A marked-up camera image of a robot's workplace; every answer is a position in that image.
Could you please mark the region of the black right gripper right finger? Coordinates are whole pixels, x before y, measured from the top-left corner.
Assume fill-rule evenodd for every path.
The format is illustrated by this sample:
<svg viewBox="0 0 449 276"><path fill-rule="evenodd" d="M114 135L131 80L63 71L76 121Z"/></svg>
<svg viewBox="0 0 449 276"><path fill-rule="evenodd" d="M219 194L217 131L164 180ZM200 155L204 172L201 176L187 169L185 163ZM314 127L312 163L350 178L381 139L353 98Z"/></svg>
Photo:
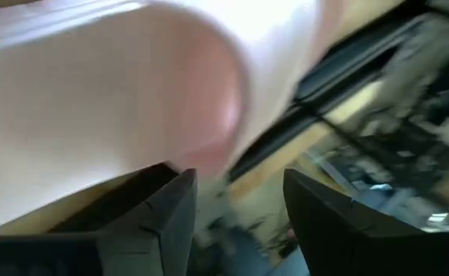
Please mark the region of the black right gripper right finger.
<svg viewBox="0 0 449 276"><path fill-rule="evenodd" d="M284 171L283 195L312 275L398 275L397 243L421 233L295 169Z"/></svg>

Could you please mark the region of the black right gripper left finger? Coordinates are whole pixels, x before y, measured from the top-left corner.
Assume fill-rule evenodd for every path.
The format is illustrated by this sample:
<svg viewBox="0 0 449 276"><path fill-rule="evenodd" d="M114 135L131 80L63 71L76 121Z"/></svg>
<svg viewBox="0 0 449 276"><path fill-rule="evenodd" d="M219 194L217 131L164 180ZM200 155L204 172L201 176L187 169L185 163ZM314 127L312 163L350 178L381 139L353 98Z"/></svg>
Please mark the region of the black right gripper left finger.
<svg viewBox="0 0 449 276"><path fill-rule="evenodd" d="M196 219L196 171L188 169L101 230L107 276L184 276Z"/></svg>

